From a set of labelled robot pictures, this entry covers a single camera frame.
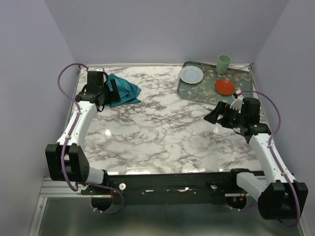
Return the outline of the teal cloth napkin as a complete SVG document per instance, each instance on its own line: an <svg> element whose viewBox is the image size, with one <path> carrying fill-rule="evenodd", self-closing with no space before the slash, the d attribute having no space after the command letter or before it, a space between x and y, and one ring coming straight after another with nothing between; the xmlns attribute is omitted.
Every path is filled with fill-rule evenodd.
<svg viewBox="0 0 315 236"><path fill-rule="evenodd" d="M108 107L113 108L124 104L137 104L141 102L141 100L137 98L141 92L141 88L112 73L108 76L108 87L110 91L114 91L112 86L113 80L116 83L120 101L111 102L108 104Z"/></svg>

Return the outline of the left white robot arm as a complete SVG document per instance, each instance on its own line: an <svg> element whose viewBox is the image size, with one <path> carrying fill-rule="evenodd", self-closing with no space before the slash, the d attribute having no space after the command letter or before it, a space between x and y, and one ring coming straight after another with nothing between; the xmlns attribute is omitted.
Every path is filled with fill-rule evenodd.
<svg viewBox="0 0 315 236"><path fill-rule="evenodd" d="M87 83L76 95L71 119L55 144L45 150L49 174L52 180L92 184L98 194L109 189L107 172L90 166L82 149L88 128L98 112L120 95L112 74L89 71Z"/></svg>

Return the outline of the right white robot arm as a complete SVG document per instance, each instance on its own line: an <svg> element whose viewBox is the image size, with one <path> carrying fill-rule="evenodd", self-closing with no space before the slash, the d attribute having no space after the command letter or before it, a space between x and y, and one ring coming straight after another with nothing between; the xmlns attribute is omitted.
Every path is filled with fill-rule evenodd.
<svg viewBox="0 0 315 236"><path fill-rule="evenodd" d="M308 188L288 171L272 142L268 125L260 122L259 100L245 97L235 99L232 104L220 101L204 120L224 128L238 128L265 174L266 183L262 183L249 171L236 171L235 176L227 179L227 189L233 193L244 189L249 193L263 219L299 221Z"/></svg>

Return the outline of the red small bowl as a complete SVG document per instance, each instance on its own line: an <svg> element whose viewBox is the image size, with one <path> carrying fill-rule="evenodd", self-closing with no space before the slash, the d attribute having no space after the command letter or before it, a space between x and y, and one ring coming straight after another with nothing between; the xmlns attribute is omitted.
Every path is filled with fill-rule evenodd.
<svg viewBox="0 0 315 236"><path fill-rule="evenodd" d="M216 81L215 89L220 95L229 96L234 93L235 86L231 81L221 79Z"/></svg>

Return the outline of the light blue small plate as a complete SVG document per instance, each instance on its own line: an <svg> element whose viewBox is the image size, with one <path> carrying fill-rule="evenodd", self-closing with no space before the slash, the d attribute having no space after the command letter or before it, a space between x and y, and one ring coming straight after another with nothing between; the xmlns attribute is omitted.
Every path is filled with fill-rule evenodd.
<svg viewBox="0 0 315 236"><path fill-rule="evenodd" d="M187 84L197 84L203 80L204 74L196 66L185 66L180 70L179 77Z"/></svg>

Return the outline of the floral green serving tray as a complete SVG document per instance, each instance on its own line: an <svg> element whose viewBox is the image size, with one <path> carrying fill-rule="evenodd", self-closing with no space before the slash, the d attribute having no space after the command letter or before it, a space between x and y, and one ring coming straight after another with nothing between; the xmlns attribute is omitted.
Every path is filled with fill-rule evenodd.
<svg viewBox="0 0 315 236"><path fill-rule="evenodd" d="M205 64L194 61L186 61L183 67L196 66L202 70L204 76L201 82L197 84L187 84L182 80L179 81L177 94L180 98L216 105L218 102L232 103L233 96L231 94L221 94L217 91L217 87L222 88L222 80L228 81L226 88L231 90L234 88L238 90L253 90L252 73L248 71L245 65L241 70L233 67L228 68L227 71L219 75L216 72L216 66L212 64Z"/></svg>

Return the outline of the light green cup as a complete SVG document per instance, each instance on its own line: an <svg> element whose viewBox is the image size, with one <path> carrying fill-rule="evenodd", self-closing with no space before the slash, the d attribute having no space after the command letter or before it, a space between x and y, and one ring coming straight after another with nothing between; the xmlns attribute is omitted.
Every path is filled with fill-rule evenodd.
<svg viewBox="0 0 315 236"><path fill-rule="evenodd" d="M224 74L227 71L231 61L232 59L229 55L220 55L218 57L216 72L220 75Z"/></svg>

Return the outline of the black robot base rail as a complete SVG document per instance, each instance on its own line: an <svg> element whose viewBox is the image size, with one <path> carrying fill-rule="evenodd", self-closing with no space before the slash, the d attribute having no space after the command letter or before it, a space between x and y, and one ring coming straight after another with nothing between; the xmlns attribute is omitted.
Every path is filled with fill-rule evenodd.
<svg viewBox="0 0 315 236"><path fill-rule="evenodd" d="M225 204L226 198L248 197L249 192L236 185L234 172L116 175L109 177L109 186L122 195L100 187L89 186L82 195L113 196L114 203L125 205Z"/></svg>

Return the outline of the aluminium frame rail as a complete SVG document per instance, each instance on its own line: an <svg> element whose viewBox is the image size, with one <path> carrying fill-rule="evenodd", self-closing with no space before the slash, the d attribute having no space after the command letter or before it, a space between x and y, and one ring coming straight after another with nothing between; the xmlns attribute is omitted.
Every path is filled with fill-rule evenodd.
<svg viewBox="0 0 315 236"><path fill-rule="evenodd" d="M42 181L40 197L47 198L72 198L81 197L81 193L72 191L66 182L54 181L49 177L45 177Z"/></svg>

